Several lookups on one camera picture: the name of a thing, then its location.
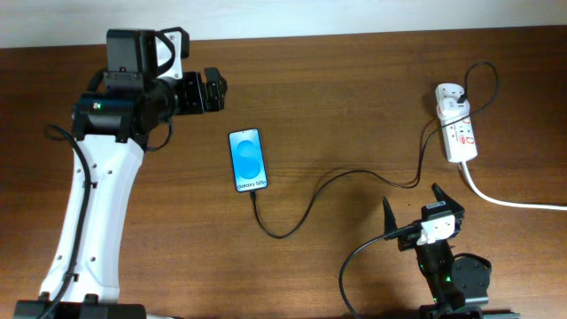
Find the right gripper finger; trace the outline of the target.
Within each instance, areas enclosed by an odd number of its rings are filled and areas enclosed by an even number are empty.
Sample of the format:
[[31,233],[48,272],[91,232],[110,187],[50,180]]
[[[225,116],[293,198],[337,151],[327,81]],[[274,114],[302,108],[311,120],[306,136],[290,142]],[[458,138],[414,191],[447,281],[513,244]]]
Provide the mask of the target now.
[[449,197],[436,183],[431,186],[434,196],[438,202],[444,201],[448,206],[448,209],[455,216],[458,222],[461,222],[464,218],[465,209],[454,199]]
[[398,230],[398,226],[387,197],[383,197],[382,203],[384,209],[384,240],[391,240]]

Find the blue screen smartphone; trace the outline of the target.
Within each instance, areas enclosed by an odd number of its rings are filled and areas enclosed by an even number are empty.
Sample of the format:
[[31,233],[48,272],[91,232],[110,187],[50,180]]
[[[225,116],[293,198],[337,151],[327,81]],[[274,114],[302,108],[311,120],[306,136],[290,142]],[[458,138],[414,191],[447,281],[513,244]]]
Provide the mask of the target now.
[[268,187],[260,132],[249,128],[229,133],[229,148],[237,192]]

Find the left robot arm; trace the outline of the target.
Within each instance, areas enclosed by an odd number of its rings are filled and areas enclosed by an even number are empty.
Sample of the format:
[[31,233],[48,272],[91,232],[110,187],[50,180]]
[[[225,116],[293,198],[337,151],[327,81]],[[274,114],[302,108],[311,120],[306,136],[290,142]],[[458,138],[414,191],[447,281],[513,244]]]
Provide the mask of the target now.
[[119,301],[119,259],[128,199],[150,150],[149,137],[176,115],[218,112],[226,80],[218,69],[186,72],[189,34],[111,29],[107,65],[72,109],[58,138],[74,152],[74,177],[58,248],[36,300],[18,318],[145,318],[143,305]]

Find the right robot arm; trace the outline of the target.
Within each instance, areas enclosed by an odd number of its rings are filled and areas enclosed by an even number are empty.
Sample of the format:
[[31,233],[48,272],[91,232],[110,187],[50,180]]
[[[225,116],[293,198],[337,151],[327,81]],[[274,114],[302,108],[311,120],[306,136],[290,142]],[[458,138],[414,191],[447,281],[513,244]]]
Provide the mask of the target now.
[[489,302],[492,263],[476,254],[454,254],[448,240],[461,231],[465,209],[436,183],[436,202],[421,208],[421,218],[399,227],[389,201],[383,199],[384,238],[395,239],[401,252],[416,252],[417,265],[432,298],[419,307],[422,318],[519,318],[510,310],[484,312]]

